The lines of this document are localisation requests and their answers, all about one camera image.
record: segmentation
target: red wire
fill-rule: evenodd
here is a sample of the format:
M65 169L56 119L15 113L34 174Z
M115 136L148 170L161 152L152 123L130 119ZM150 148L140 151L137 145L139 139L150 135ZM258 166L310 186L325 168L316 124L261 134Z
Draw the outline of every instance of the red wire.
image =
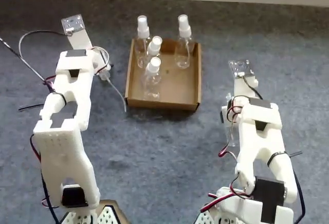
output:
M224 197L219 197L219 198L211 201L210 203L206 204L205 206L203 206L200 209L200 211L201 211L201 213L206 212L207 210L209 210L210 208L212 208L214 205L218 204L219 202L221 202L221 201L223 201L225 199L228 199L230 197L233 197L233 196L235 196L234 193L228 194L228 195L226 195Z
M208 197L217 198L217 195L213 193L208 193Z
M49 76L46 78L46 80L53 79L53 78L56 78L56 75Z

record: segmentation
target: white wire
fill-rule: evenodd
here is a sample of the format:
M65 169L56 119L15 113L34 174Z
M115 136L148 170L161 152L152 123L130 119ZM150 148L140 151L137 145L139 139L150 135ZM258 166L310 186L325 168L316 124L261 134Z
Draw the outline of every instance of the white wire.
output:
M113 87L113 89L115 89L115 91L120 95L122 102L123 102L123 108L124 108L124 112L127 113L127 105L125 103L125 99L123 97L123 95L120 93L120 91L114 86L114 84L111 82L111 80L109 78L106 78L106 80L108 81L108 83Z
M109 64L109 53L106 51L106 49L99 47L99 46L93 46L90 48L90 50L93 50L93 49L98 49L99 51L103 51L106 54L106 63L103 66L103 67L106 67Z

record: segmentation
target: cable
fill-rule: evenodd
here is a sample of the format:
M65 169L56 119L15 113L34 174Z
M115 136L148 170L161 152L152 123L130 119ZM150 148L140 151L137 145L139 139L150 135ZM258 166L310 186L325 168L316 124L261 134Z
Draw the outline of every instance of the cable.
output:
M115 89L115 91L120 95L122 102L123 102L123 108L124 108L124 112L127 113L127 105L125 102L125 99L123 97L123 95L120 93L120 91L114 86L114 84L112 83L112 81L109 78L106 78L106 80L108 81L108 83L113 87L113 89Z
M246 194L244 194L244 193L239 193L238 196L241 197L241 195L242 195L242 196L246 196ZM203 206L203 207L200 209L200 212L201 212L201 213L206 212L207 210L209 210L210 208L212 208L212 207L215 206L216 204L220 203L221 201L223 201L223 200L225 200L225 199L228 199L228 198L230 198L230 197L234 197L234 196L235 196L235 195L234 195L233 193L231 193L231 194L228 194L228 195L226 195L226 196L224 196L224 197L219 197L219 198L217 198L217 199L211 201L210 203L206 204L205 206Z
M267 162L267 166L269 167L270 166L270 163L272 162L273 158L275 156L278 156L278 155L282 155L282 154L287 154L286 151L284 152L279 152L279 153L274 153L270 159L268 160ZM292 155L290 157L293 157L293 156L296 156L296 155L300 155L302 154L301 151L298 151L298 152L295 152L295 153L292 153ZM300 205L302 207L302 214L297 218L297 220L294 222L294 224L298 224L305 216L305 213L306 213L306 207L305 207L305 201L304 201L304 196L303 196L303 191L302 191L302 188L300 186L300 183L299 183L299 180L298 180L298 177L296 175L296 172L295 170L293 169L293 172L294 172L294 177L295 177L295 181L296 181L296 186L297 186L297 190L298 190L298 194L299 194L299 199L300 199Z
M297 190L298 190L298 194L299 194L300 204L301 204L301 207L302 207L302 214L294 222L294 224L298 224L304 218L304 216L305 216L306 207L305 207L305 202L304 202L304 196L303 196L302 188L300 186L300 183L299 183L299 180L298 180L297 175L295 173L295 170L293 170L293 172L294 172L294 177L295 177L295 181L296 181L296 185L297 185Z
M230 114L231 111L233 111L233 113L234 113L235 115L241 113L241 112L236 113L236 112L234 111L235 108L243 108L243 106L231 106L231 107L227 110L227 112L226 112L226 119L227 119L229 122L233 122L233 123L235 123L233 117L232 117L232 120L230 120L230 119L228 118L228 117L229 117L229 114Z
M34 147L34 144L32 142L32 138L33 138L34 134L31 135L30 137L30 145L31 145L31 148L35 154L35 156L37 157L37 159L39 160L39 162L41 162L41 155L40 153L36 150L36 148Z
M235 113L233 116L232 116L232 120L234 120L234 117L236 115L238 115L239 113ZM227 143L226 145L221 149L221 151L218 153L218 156L221 158L221 157L224 157L226 154L230 154L234 159L235 161L237 162L237 158L236 158L236 155L231 152L231 151L226 151L228 145L230 144L230 141L231 141L231 136L232 136L232 130L233 130L233 121L231 121L231 127L230 127L230 132L228 134L228 138L227 138Z
M63 36L71 36L72 35L72 34L66 35L64 33L60 33L60 32L53 31L53 30L34 30L34 31L29 31L29 32L25 33L24 35L22 35L22 37L20 38L20 42L19 42L19 53L20 53L20 56L21 57L23 57L23 55L22 55L22 42L23 42L23 39L25 37L27 37L28 35L36 34L36 33L52 33L52 34L63 35Z
M232 180L232 182L230 183L230 190L235 196L238 196L239 198L244 199L244 197L242 197L240 194L236 193L234 188L233 188L233 183L238 179L238 177L239 177L239 173L236 175L235 179Z
M259 97L259 99L262 100L263 97L261 96L261 94L259 94L259 92L258 92L254 87L251 87L250 84L248 84L248 82L247 82L245 76L242 76L242 79L243 79L243 81L245 81L246 85L247 85L247 86L248 86L253 92L255 92L255 94Z
M43 191L45 192L45 198L46 198L46 201L47 201L47 204L48 204L48 208L49 208L49 210L51 212L51 215L52 215L55 223L56 224L60 224L60 222L58 221L58 218L57 218L57 216L56 216L56 214L55 214L55 212L53 210L53 207L52 207L52 205L50 203L50 199L49 199L49 195L48 195L48 190L47 190L47 185L46 185L46 182L45 182L42 174L41 174L41 179L42 179L42 187L43 187Z
M42 204L42 206L45 207L45 208L49 208L48 205L45 204L45 201L46 201L46 198L44 198L44 199L41 200L41 204ZM53 208L53 209L58 209L59 206L52 206L52 208Z
M98 49L100 51L100 54L101 54L103 60L104 60L104 57L103 57L102 51L106 54L106 61L104 61L105 65L98 69L98 71L96 72L96 75L97 75L100 73L101 70L103 70L109 64L109 53L102 47L94 46L94 47L90 48L90 50L93 50L93 49Z
M217 195L213 193L208 193L208 197L217 198Z
M22 111L27 110L27 109L30 109L30 108L42 107L42 106L43 106L43 103L20 107L19 108L19 112L22 112Z
M3 45L5 45L16 57L18 57L31 71L35 73L35 75L38 76L39 79L42 80L42 82L45 82L45 79L33 68L30 66L29 63L27 63L15 50L13 50L8 43L6 43L2 38L0 38L0 42L2 42Z

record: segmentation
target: clear plastic bottle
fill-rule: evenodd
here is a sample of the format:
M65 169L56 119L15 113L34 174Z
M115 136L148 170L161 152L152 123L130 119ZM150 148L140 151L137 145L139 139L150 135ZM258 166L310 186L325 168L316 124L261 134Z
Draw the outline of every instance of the clear plastic bottle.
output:
M147 50L147 56L144 58L144 66L147 66L153 57L160 58L160 48L162 44L162 38L155 36L152 38Z
M178 67L186 69L190 66L195 42L192 41L192 31L187 15L178 17L179 38L175 48L175 61Z
M231 93L227 93L225 105L227 106L229 101L231 101L231 100L232 100ZM225 126L225 130L227 133L227 139L230 140L229 146L231 146L231 147L239 146L239 144L240 144L239 127L237 126L237 124L233 124L232 130L231 130L231 123L227 122L226 124L227 125Z
M138 37L135 40L135 53L137 58L137 64L140 68L145 68L145 59L147 57L147 48L151 42L150 29L148 27L148 19L146 16L141 15L137 18L137 33Z
M153 57L145 68L145 74L142 77L144 100L158 101L160 99L160 65L161 60L158 57Z

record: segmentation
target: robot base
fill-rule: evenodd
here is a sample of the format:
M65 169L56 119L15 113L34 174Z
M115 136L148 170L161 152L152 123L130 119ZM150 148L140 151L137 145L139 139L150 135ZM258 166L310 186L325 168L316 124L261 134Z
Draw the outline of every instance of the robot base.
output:
M101 200L96 212L98 224L129 224L126 216L114 200ZM60 224L76 224L73 222L75 215L74 212L67 212Z

